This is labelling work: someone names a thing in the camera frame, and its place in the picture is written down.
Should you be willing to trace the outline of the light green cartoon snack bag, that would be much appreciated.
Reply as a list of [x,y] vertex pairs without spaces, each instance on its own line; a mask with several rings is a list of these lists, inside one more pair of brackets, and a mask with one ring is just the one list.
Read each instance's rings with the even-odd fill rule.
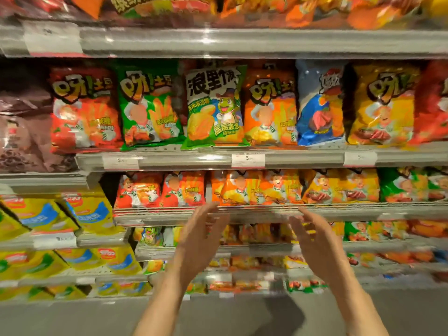
[[240,92],[247,65],[194,69],[185,76],[188,108],[184,150],[249,146]]

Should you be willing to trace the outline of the person's left forearm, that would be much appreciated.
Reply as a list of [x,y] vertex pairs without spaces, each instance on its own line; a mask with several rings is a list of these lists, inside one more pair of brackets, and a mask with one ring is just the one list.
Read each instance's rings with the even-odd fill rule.
[[183,296],[193,278],[173,269],[163,274],[132,336],[173,336]]

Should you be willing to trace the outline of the brown snack bag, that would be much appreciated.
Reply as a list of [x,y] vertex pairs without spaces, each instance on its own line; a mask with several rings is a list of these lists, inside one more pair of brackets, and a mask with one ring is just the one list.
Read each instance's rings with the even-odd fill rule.
[[0,67],[0,174],[67,173],[72,154],[51,151],[53,99],[41,69]]

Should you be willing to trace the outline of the large green chip bag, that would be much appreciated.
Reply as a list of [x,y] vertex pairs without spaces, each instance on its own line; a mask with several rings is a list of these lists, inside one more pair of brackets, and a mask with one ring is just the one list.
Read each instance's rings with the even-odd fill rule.
[[181,119],[176,112],[177,61],[117,62],[113,69],[122,118],[122,151],[139,147],[182,144]]

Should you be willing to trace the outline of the blue snack bag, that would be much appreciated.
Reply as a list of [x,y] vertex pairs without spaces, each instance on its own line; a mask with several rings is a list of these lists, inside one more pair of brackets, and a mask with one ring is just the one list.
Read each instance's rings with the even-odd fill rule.
[[322,145],[341,141],[345,134],[343,119],[343,74],[346,62],[340,60],[298,59],[299,146]]

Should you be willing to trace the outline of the medium yellow chip bag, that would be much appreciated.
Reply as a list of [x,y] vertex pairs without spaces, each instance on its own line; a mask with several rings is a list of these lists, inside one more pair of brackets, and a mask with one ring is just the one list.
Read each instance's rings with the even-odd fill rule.
[[337,191],[343,203],[378,203],[379,178],[375,168],[338,169]]
[[307,204],[334,204],[345,200],[340,187],[339,169],[305,169],[305,190],[302,196]]

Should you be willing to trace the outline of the person's left hand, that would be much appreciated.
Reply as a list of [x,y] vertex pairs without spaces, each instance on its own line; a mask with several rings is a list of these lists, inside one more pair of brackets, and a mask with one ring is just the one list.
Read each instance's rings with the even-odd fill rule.
[[171,269],[197,276],[209,266],[220,243],[208,241],[208,218],[218,215],[218,202],[207,202],[197,207],[184,225]]

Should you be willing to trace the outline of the medium red chip bag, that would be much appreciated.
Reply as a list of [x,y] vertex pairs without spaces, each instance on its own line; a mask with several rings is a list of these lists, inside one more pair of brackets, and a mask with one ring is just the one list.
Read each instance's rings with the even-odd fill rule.
[[165,173],[160,207],[196,207],[205,203],[205,171]]
[[122,175],[114,209],[160,206],[163,174],[156,171],[127,172]]

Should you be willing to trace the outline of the large orange chip bag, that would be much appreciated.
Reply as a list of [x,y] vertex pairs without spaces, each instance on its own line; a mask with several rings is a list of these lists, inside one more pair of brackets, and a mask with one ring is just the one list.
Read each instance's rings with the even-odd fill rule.
[[250,145],[298,144],[294,72],[251,69],[243,84],[243,95],[243,124]]

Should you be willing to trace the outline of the row of small snack packets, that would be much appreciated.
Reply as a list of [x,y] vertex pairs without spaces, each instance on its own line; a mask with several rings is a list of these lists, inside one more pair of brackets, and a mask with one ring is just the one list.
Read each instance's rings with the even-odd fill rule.
[[[448,260],[444,253],[437,254],[432,250],[398,251],[398,252],[347,252],[351,267],[371,269],[378,273],[388,272],[446,272]],[[218,252],[211,261],[210,267],[233,268],[239,270],[255,270],[262,268],[276,268],[281,271],[309,269],[309,264],[302,254],[283,255],[237,255],[230,252]]]
[[192,282],[188,285],[186,294],[215,294],[230,293],[237,294],[262,294],[262,295],[278,295],[286,293],[302,292],[306,294],[319,294],[328,288],[326,283],[320,279],[305,280],[231,280],[210,282],[200,281]]
[[[333,232],[345,242],[407,239],[408,234],[423,237],[448,237],[448,221],[337,221],[330,222]],[[183,226],[136,227],[133,239],[149,247],[176,247]],[[288,224],[231,224],[221,234],[221,245],[298,243]]]

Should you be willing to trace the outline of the person's right forearm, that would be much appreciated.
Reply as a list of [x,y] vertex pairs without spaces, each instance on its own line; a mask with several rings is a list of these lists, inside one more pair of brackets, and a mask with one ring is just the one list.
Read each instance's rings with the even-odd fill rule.
[[335,297],[346,336],[390,336],[372,298],[351,268],[333,272],[324,281]]

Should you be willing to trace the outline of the large red chip bag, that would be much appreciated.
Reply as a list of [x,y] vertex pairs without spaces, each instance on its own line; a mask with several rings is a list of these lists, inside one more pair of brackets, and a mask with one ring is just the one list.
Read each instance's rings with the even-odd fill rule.
[[123,144],[112,72],[103,67],[52,67],[50,130],[55,154],[118,152]]
[[411,144],[448,141],[448,59],[432,60],[415,89]]

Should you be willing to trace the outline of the large yellow chip bag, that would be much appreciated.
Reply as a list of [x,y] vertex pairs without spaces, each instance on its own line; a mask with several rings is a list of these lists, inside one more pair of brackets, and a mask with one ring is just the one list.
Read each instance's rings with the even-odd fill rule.
[[353,65],[354,122],[350,145],[405,146],[414,126],[415,88],[421,69],[412,63],[375,62]]

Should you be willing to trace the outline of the grey metal shelf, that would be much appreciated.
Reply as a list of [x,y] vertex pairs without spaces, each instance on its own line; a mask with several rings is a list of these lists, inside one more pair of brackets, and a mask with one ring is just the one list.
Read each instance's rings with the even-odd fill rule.
[[18,280],[1,280],[0,288],[17,288],[24,286],[52,286],[63,284],[90,285],[103,282],[144,282],[149,280],[149,274],[142,271],[135,275],[118,275],[106,267],[98,267],[85,271],[65,270],[47,278],[24,277]]
[[[221,206],[213,215],[229,217],[229,224],[286,223],[299,208],[320,214],[329,222],[388,220],[447,220],[448,202],[287,204],[266,206]],[[194,207],[114,209],[114,222],[124,227],[181,226]]]
[[[412,235],[408,239],[393,239],[387,241],[357,241],[342,243],[346,252],[352,253],[383,253],[398,251],[423,251],[434,249],[448,249],[448,238],[422,237]],[[175,247],[149,247],[138,245],[134,251],[138,261],[153,259],[169,259],[174,254]],[[297,243],[224,245],[218,247],[216,257],[229,258],[233,256],[297,256],[301,254],[301,247]]]
[[448,141],[409,147],[351,146],[333,142],[327,145],[298,146],[293,149],[220,146],[181,150],[180,145],[167,145],[126,152],[79,153],[75,158],[78,167],[89,172],[106,172],[101,158],[103,154],[136,157],[139,171],[196,171],[231,170],[232,154],[265,153],[265,169],[323,169],[344,168],[344,152],[347,151],[377,152],[378,160],[374,167],[448,165]]
[[89,191],[103,172],[0,173],[0,195],[37,195]]
[[[31,241],[32,232],[24,233],[19,237],[0,241],[0,251],[13,250],[33,250]],[[77,237],[78,248],[97,248],[102,246],[120,246],[129,242],[132,236],[132,228],[125,228],[124,231],[113,235],[98,235],[95,233],[88,233],[82,230],[75,232]]]
[[[448,59],[448,31],[78,26],[86,58]],[[33,57],[20,23],[0,23],[0,55]]]

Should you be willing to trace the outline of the white price tag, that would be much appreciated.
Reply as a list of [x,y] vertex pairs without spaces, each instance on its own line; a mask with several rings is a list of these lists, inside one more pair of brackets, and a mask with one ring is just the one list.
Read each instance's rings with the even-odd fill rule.
[[265,153],[235,153],[231,156],[232,169],[265,169]]
[[118,154],[103,154],[101,156],[105,171],[138,171],[138,158]]
[[78,248],[77,237],[73,231],[33,232],[33,248],[36,250]]
[[23,39],[33,57],[84,58],[80,28],[72,22],[22,21]]
[[378,160],[375,151],[347,151],[344,152],[343,166],[346,168],[373,168]]

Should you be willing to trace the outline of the medium orange chip bag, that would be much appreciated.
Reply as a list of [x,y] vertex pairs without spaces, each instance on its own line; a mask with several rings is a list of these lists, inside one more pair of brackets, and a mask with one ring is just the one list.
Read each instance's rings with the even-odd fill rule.
[[300,169],[265,170],[261,180],[262,204],[303,204]]
[[210,172],[212,201],[221,203],[221,194],[226,183],[227,170],[213,170]]
[[261,170],[228,171],[220,195],[221,205],[262,205],[265,202],[262,180]]

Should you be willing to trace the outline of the person's right hand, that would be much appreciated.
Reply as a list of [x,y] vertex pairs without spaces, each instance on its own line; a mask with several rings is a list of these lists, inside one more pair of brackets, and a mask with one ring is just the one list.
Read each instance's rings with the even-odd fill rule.
[[342,241],[328,221],[303,206],[298,211],[298,216],[303,216],[305,220],[308,232],[308,246],[301,248],[301,253],[313,273],[324,280],[333,272],[351,268]]

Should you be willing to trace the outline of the row of large mixed snack bags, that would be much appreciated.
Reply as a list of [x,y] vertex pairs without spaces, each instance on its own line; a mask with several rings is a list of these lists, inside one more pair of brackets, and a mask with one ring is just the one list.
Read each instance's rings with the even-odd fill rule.
[[165,28],[448,29],[448,0],[0,0],[0,18]]

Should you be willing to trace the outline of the rows of yellow crisp bags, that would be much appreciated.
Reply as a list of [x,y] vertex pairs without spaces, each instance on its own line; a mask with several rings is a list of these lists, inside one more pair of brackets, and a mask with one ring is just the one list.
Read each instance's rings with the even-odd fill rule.
[[[113,235],[125,228],[115,224],[112,206],[99,185],[82,192],[0,195],[0,242],[28,232],[64,230]],[[97,248],[0,251],[0,281],[47,278],[68,269],[85,271],[102,266],[118,275],[135,275],[140,271],[147,274],[129,242]],[[148,295],[151,290],[149,281],[24,286],[0,288],[0,301],[138,297]]]

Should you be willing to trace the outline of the medium green chip bag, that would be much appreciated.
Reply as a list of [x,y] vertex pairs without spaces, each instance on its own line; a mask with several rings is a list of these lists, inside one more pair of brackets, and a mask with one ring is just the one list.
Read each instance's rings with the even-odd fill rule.
[[427,171],[418,167],[377,168],[380,201],[423,203],[429,201]]
[[426,167],[428,177],[428,200],[448,202],[448,166]]

